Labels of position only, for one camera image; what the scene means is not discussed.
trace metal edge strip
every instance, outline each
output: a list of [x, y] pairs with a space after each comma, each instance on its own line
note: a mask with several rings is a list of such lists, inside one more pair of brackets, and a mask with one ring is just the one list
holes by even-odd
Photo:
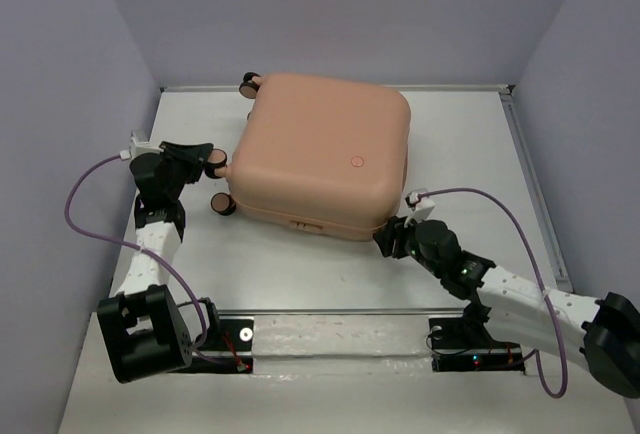
[[542, 238], [547, 249], [547, 253], [553, 259], [552, 267], [554, 269], [554, 277], [558, 285], [558, 289], [564, 292], [573, 292], [573, 285], [571, 279], [567, 273], [567, 268], [562, 257], [562, 251], [560, 250], [560, 244], [553, 230], [553, 223], [547, 204], [538, 182], [538, 176], [536, 175], [533, 167], [533, 161], [529, 154], [527, 144], [522, 132], [520, 123], [518, 122], [518, 116], [516, 114], [515, 104], [511, 94], [501, 94], [500, 101], [502, 102], [502, 108], [504, 110], [509, 130], [511, 131], [511, 137], [513, 138], [514, 145], [518, 159], [520, 160], [520, 166], [525, 177], [529, 196], [538, 219], [538, 225], [542, 232]]
[[[387, 84], [399, 91], [440, 91], [440, 92], [497, 92], [508, 94], [509, 88], [506, 84]], [[236, 86], [166, 86], [162, 92], [236, 92]]]
[[460, 307], [407, 309], [219, 309], [222, 318], [257, 316], [460, 316]]

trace cable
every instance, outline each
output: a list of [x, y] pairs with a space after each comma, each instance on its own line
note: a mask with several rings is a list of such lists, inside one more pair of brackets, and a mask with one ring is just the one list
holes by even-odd
[[236, 368], [238, 368], [240, 364], [242, 366], [245, 366], [245, 364], [242, 363], [242, 361], [240, 361], [240, 364], [238, 364], [237, 361], [234, 362], [234, 360], [232, 360], [232, 359], [221, 359], [221, 358], [218, 358], [218, 357], [207, 356], [200, 349], [197, 349], [197, 348], [194, 348], [193, 352], [194, 352], [194, 354], [196, 355], [196, 357], [198, 359], [202, 359], [203, 361], [207, 361], [207, 362], [210, 362], [212, 364], [217, 364], [217, 365], [219, 365], [221, 367], [231, 367], [231, 366], [235, 365]]
[[69, 211], [71, 210], [71, 202], [73, 201], [73, 198], [76, 195], [76, 192], [78, 191], [78, 188], [80, 187], [80, 185], [84, 182], [84, 180], [87, 177], [89, 177], [89, 175], [93, 171], [95, 171], [99, 167], [104, 166], [105, 164], [108, 164], [111, 161], [115, 161], [118, 159], [121, 159], [119, 155], [108, 157], [107, 159], [100, 161], [94, 166], [92, 166], [91, 168], [89, 168], [84, 174], [80, 176], [80, 178], [76, 181], [73, 188], [71, 189], [71, 192], [69, 192], [69, 196], [67, 197], [67, 201], [64, 205], [64, 219], [65, 221], [67, 221], [67, 224], [71, 229], [73, 229], [75, 232], [77, 232], [82, 236], [90, 237], [92, 239], [97, 239], [99, 241], [109, 242], [117, 246], [128, 247], [129, 249], [133, 249], [135, 251], [140, 251], [141, 253], [151, 257], [154, 261], [156, 261], [158, 264], [164, 267], [169, 272], [169, 274], [171, 274], [175, 278], [175, 280], [178, 281], [178, 284], [180, 284], [182, 289], [184, 289], [184, 291], [187, 293], [187, 296], [189, 296], [191, 303], [196, 309], [196, 312], [198, 314], [198, 319], [200, 320], [200, 326], [202, 327], [202, 334], [200, 335], [200, 340], [194, 342], [192, 348], [194, 352], [196, 352], [196, 354], [200, 354], [200, 352], [198, 351], [198, 348], [202, 346], [207, 340], [207, 321], [205, 319], [204, 312], [200, 307], [200, 303], [198, 302], [198, 298], [193, 293], [193, 291], [191, 290], [187, 282], [183, 279], [183, 277], [180, 274], [178, 274], [178, 272], [171, 266], [171, 264], [169, 264], [167, 261], [165, 261], [162, 257], [160, 257], [155, 252], [145, 249], [142, 246], [139, 246], [138, 244], [120, 240], [115, 237], [105, 236], [102, 234], [97, 234], [95, 232], [87, 231], [86, 229], [83, 229], [80, 226], [76, 225], [71, 220], [71, 215], [69, 214]]
[[231, 351], [231, 354], [233, 355], [233, 359], [236, 361], [236, 368], [238, 369], [238, 371], [246, 371], [247, 366], [244, 362], [242, 362], [242, 359], [236, 352], [236, 347], [233, 345], [233, 342], [229, 337], [229, 333], [225, 332], [222, 335], [222, 339], [224, 340], [224, 343], [227, 345], [227, 348]]
[[526, 356], [524, 356], [522, 359], [517, 360], [515, 362], [512, 362], [511, 364], [508, 364], [508, 367], [516, 367], [519, 366], [520, 364], [524, 364], [525, 362], [527, 362], [529, 359], [531, 359], [533, 356], [536, 355], [536, 352], [538, 352], [536, 349], [534, 349], [533, 351], [531, 351], [529, 354], [527, 354]]
[[469, 352], [471, 349], [473, 349], [473, 347], [469, 347], [467, 349], [463, 349], [462, 351], [458, 351], [458, 352], [439, 352], [439, 351], [436, 351], [433, 347], [431, 347], [429, 345], [429, 339], [431, 339], [431, 337], [432, 337], [431, 334], [429, 334], [427, 336], [427, 341], [426, 341], [427, 347], [429, 348], [429, 350], [431, 352], [436, 354], [438, 357], [456, 357], [456, 356], [460, 356], [460, 355], [462, 355], [462, 354], [464, 354], [466, 352]]
[[[451, 194], [456, 192], [470, 192], [472, 194], [478, 194], [482, 197], [485, 197], [496, 204], [500, 209], [504, 211], [504, 213], [511, 219], [514, 227], [518, 231], [520, 239], [522, 240], [522, 244], [524, 245], [525, 250], [527, 251], [527, 255], [529, 256], [529, 261], [531, 262], [531, 267], [533, 267], [533, 273], [536, 277], [536, 281], [538, 283], [538, 287], [541, 292], [545, 292], [544, 280], [542, 279], [542, 274], [540, 273], [540, 268], [538, 267], [538, 263], [536, 262], [536, 258], [533, 254], [533, 250], [531, 249], [531, 245], [527, 240], [527, 237], [524, 234], [522, 226], [513, 215], [513, 213], [509, 210], [507, 206], [505, 206], [499, 199], [492, 196], [491, 194], [482, 191], [480, 189], [474, 189], [472, 187], [454, 187], [451, 189], [440, 189], [438, 191], [426, 192], [418, 196], [418, 200], [421, 200], [424, 197], [431, 196], [439, 196], [441, 194]], [[553, 392], [549, 385], [547, 384], [547, 380], [544, 377], [544, 371], [542, 369], [542, 359], [540, 358], [540, 352], [537, 349], [534, 349], [531, 353], [527, 355], [527, 358], [531, 357], [531, 355], [535, 355], [536, 357], [536, 366], [538, 368], [538, 373], [540, 374], [540, 383], [542, 384], [545, 392], [553, 397], [554, 399], [560, 399], [567, 392], [567, 386], [569, 384], [569, 367], [567, 365], [567, 352], [564, 345], [564, 339], [562, 337], [562, 331], [560, 329], [560, 322], [558, 321], [558, 317], [556, 316], [555, 309], [553, 308], [553, 304], [549, 300], [549, 297], [543, 294], [544, 302], [549, 310], [549, 315], [551, 316], [551, 322], [553, 323], [553, 330], [556, 334], [556, 340], [558, 341], [558, 354], [560, 356], [560, 366], [562, 368], [562, 381], [560, 384], [560, 389], [558, 392]]]

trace black bracket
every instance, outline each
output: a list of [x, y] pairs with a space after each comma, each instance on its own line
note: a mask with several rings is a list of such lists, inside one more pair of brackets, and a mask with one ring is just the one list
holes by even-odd
[[585, 322], [583, 354], [591, 375], [624, 397], [640, 398], [640, 313], [625, 297], [609, 293], [593, 322]]
[[131, 161], [129, 169], [140, 193], [136, 196], [136, 229], [153, 222], [172, 222], [184, 237], [186, 214], [178, 200], [184, 186], [200, 180], [213, 144], [184, 146], [163, 142], [159, 153], [148, 152]]
[[[209, 318], [212, 313], [207, 307]], [[198, 357], [193, 358], [189, 367], [175, 371], [177, 374], [251, 374], [253, 373], [254, 359], [251, 353], [253, 348], [253, 334], [250, 338], [243, 336], [242, 332], [249, 330], [254, 332], [254, 320], [246, 316], [216, 317], [217, 327], [210, 322], [207, 331], [207, 340], [200, 346], [200, 351], [207, 357], [215, 359], [215, 363]], [[242, 369], [238, 369], [237, 361], [242, 363]]]
[[[98, 322], [111, 367], [120, 383], [191, 365], [191, 339], [167, 286], [150, 286], [130, 296], [119, 294], [98, 305]], [[129, 333], [148, 317], [153, 329]]]
[[456, 234], [438, 220], [426, 220], [405, 226], [406, 218], [392, 217], [373, 235], [383, 257], [402, 259], [411, 256], [434, 277], [449, 294], [479, 303], [477, 289], [482, 277], [495, 263], [463, 251]]

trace red wire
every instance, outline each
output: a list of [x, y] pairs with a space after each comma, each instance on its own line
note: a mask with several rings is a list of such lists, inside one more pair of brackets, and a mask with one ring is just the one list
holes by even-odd
[[240, 356], [238, 356], [238, 353], [236, 352], [236, 348], [233, 345], [233, 342], [231, 342], [231, 339], [229, 338], [229, 333], [225, 332], [222, 336], [222, 339], [224, 340], [224, 343], [227, 345], [227, 347], [231, 351], [231, 354], [233, 354], [233, 358], [235, 359], [237, 366], [246, 367], [244, 362], [242, 362], [242, 359], [240, 359]]

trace white table surface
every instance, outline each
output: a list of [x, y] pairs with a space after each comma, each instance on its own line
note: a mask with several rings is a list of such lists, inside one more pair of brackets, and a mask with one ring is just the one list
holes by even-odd
[[[405, 95], [413, 110], [407, 188], [472, 186], [497, 195], [521, 220], [547, 283], [554, 285], [497, 93]], [[165, 93], [152, 139], [212, 141], [232, 152], [249, 110], [250, 102], [236, 93]], [[188, 227], [175, 259], [196, 294], [213, 297], [222, 309], [460, 305], [410, 261], [382, 260], [372, 243], [307, 235], [242, 216], [221, 218], [208, 202], [224, 188], [223, 181], [203, 180], [184, 191]], [[495, 207], [464, 194], [437, 203], [434, 217], [449, 223], [465, 248], [531, 277], [513, 227]], [[132, 225], [126, 236], [133, 238]], [[130, 253], [121, 254], [114, 285], [129, 259]], [[172, 287], [177, 299], [185, 298]], [[546, 397], [534, 369], [527, 376], [434, 374], [426, 329], [424, 317], [415, 315], [257, 316], [255, 375], [170, 374], [120, 385], [94, 315], [60, 432], [633, 432], [621, 398], [577, 367], [560, 401]], [[545, 358], [545, 366], [557, 386], [557, 359]]]
[[[476, 187], [513, 210], [527, 234], [548, 285], [555, 286], [550, 257], [527, 190], [514, 141], [497, 92], [404, 92], [411, 105], [406, 191], [426, 187]], [[151, 141], [213, 142], [233, 153], [252, 101], [236, 92], [162, 95]], [[245, 218], [221, 217], [211, 196], [224, 180], [187, 186], [181, 201], [187, 229], [174, 266], [196, 295], [220, 309], [450, 308], [461, 303], [415, 262], [383, 259], [373, 242], [310, 235]], [[434, 198], [432, 218], [458, 234], [463, 248], [533, 279], [525, 250], [508, 218], [473, 194]], [[134, 239], [133, 223], [126, 237]], [[132, 253], [123, 251], [114, 289]], [[177, 300], [187, 300], [170, 284]]]

